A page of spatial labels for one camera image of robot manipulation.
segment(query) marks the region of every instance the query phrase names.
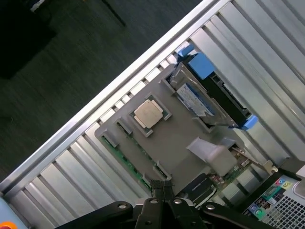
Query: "dark carpet floor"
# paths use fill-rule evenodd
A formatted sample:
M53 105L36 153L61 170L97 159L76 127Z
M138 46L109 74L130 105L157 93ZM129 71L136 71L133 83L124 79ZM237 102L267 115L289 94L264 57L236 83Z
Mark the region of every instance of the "dark carpet floor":
M0 80L0 181L201 0L50 0L57 36L11 80Z

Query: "corrugated metal panel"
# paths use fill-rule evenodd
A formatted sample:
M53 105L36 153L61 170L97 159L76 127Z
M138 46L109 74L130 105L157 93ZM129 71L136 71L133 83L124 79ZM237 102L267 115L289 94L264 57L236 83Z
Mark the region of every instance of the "corrugated metal panel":
M143 61L145 65L128 81L124 79L124 85L108 91L111 96L87 111L89 118L55 150L18 183L1 184L7 190L6 200L32 225L53 228L110 202L133 203L148 196L94 132L169 63L176 62L176 53L188 43L214 63L235 96L260 118L251 130L236 130L246 153L260 163L280 164L287 156L305 160L305 3L203 2L206 10L178 28L179 36L165 35L162 39L171 42L161 46L150 61ZM230 207L265 176L252 167L213 201Z

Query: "metal frame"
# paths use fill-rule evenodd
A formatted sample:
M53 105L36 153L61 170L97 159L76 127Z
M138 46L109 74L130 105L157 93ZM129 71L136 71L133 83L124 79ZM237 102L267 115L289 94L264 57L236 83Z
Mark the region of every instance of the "metal frame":
M0 191L7 193L10 190L10 196L13 196L31 182L117 101L228 2L230 0L203 0L3 180L0 183Z

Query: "gray carpet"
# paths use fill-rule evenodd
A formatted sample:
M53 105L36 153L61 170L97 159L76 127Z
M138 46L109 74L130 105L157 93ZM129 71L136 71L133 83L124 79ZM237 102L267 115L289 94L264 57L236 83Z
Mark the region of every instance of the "gray carpet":
M50 0L57 36L11 80L0 80L0 180L201 0Z

